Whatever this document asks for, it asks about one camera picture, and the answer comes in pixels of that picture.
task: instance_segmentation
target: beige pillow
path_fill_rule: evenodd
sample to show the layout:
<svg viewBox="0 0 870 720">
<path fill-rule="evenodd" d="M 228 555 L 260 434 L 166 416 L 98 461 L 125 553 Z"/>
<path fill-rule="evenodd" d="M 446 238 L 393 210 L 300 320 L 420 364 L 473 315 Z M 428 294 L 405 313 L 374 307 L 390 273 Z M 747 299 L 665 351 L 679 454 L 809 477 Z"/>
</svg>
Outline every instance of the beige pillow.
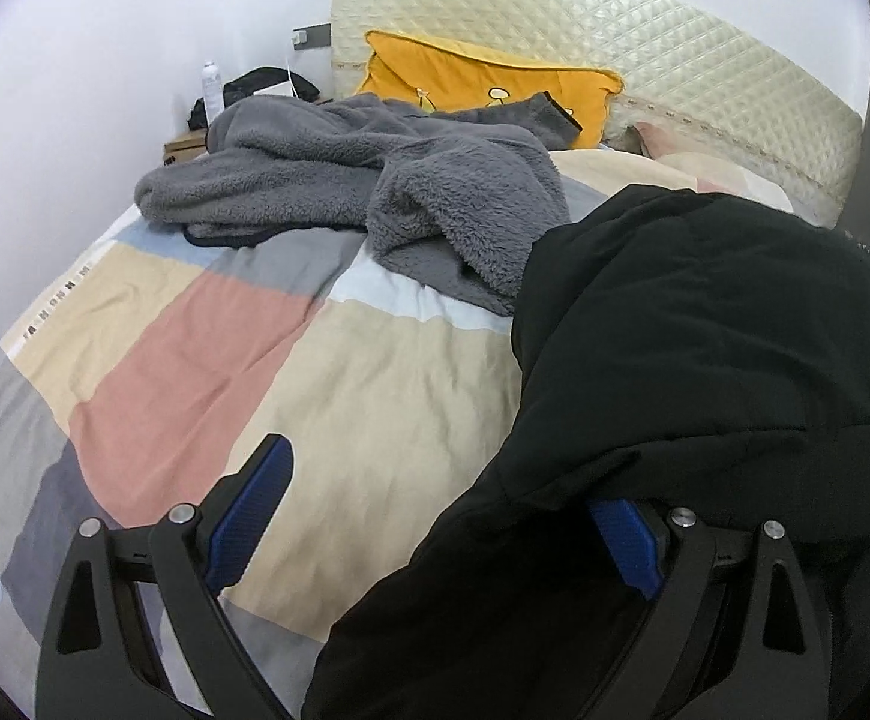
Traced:
<svg viewBox="0 0 870 720">
<path fill-rule="evenodd" d="M 724 191 L 747 197 L 769 208 L 794 213 L 788 195 L 778 184 L 712 154 L 692 138 L 648 122 L 638 122 L 635 129 L 638 129 L 644 149 L 652 159 L 695 176 L 698 179 L 698 191 Z"/>
</svg>

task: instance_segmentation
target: gray fleece blanket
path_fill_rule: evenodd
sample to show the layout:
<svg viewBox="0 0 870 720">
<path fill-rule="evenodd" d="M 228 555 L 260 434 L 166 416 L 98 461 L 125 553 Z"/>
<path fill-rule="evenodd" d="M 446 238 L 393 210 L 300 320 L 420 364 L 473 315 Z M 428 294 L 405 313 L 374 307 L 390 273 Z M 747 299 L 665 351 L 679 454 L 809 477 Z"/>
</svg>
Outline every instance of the gray fleece blanket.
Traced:
<svg viewBox="0 0 870 720">
<path fill-rule="evenodd" d="M 208 156 L 142 178 L 136 204 L 196 245 L 364 228 L 382 266 L 510 316 L 533 242 L 568 222 L 547 149 L 579 130 L 546 94 L 431 116 L 375 95 L 260 95 L 213 122 Z"/>
</svg>

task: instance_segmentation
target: bed sheet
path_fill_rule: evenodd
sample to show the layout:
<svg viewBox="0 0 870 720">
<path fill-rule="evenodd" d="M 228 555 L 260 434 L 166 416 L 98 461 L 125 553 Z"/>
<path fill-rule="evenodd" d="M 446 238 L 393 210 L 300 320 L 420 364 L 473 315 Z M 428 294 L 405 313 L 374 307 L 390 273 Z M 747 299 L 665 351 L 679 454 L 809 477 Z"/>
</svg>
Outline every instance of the bed sheet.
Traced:
<svg viewBox="0 0 870 720">
<path fill-rule="evenodd" d="M 694 188 L 630 154 L 555 161 L 576 220 L 633 181 Z M 81 520 L 154 522 L 278 432 L 295 475 L 221 603 L 297 716 L 331 624 L 405 565 L 507 436 L 510 327 L 382 269 L 360 232 L 200 248 L 130 209 L 2 340 L 0 685 L 34 714 L 38 642 Z M 144 601 L 179 698 L 204 709 L 158 594 Z"/>
</svg>

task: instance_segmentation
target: cream headboard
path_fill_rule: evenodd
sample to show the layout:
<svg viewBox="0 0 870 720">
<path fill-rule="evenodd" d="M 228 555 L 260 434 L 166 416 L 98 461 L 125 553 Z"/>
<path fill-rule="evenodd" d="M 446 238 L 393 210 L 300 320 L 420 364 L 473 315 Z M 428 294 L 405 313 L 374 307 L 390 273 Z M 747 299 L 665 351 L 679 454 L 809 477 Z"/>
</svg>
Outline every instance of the cream headboard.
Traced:
<svg viewBox="0 0 870 720">
<path fill-rule="evenodd" d="M 859 160 L 859 114 L 785 57 L 675 0 L 332 0 L 335 93 L 364 76 L 370 28 L 609 67 L 625 79 L 609 134 L 654 121 L 711 143 L 835 224 Z"/>
</svg>

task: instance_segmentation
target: pillow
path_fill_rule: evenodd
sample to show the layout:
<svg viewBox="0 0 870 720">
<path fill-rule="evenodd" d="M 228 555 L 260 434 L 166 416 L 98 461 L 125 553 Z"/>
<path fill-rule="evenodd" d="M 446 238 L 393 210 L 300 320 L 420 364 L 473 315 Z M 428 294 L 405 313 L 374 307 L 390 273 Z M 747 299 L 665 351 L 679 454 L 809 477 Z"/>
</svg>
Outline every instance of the pillow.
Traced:
<svg viewBox="0 0 870 720">
<path fill-rule="evenodd" d="M 648 122 L 637 122 L 635 129 L 641 136 L 648 156 L 662 165 L 694 175 L 698 179 L 698 191 L 724 191 L 747 197 L 769 208 L 795 213 L 788 195 L 778 184 L 712 154 L 692 138 Z"/>
<path fill-rule="evenodd" d="M 609 70 L 571 68 L 436 37 L 373 29 L 373 53 L 360 92 L 417 103 L 427 113 L 504 105 L 548 92 L 582 127 L 573 148 L 593 148 L 608 119 L 609 97 L 624 87 Z"/>
</svg>

